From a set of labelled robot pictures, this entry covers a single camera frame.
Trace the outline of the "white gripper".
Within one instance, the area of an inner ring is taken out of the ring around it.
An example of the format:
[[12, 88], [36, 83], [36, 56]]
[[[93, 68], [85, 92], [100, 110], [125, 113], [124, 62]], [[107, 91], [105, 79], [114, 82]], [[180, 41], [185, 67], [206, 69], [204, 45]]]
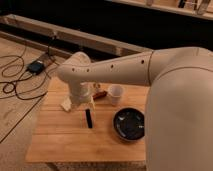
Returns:
[[71, 110], [71, 107], [78, 107], [86, 103], [90, 110], [95, 110], [95, 102], [91, 95], [90, 85], [88, 83], [73, 83], [69, 85], [69, 98], [66, 98], [61, 107], [66, 112]]

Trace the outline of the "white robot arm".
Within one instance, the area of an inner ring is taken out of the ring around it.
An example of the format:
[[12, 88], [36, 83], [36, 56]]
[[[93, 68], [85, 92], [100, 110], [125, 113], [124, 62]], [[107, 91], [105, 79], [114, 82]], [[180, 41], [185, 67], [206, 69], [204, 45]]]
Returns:
[[87, 82], [147, 86], [147, 171], [213, 171], [213, 52], [181, 47], [92, 63], [77, 52], [58, 68], [70, 100], [89, 96]]

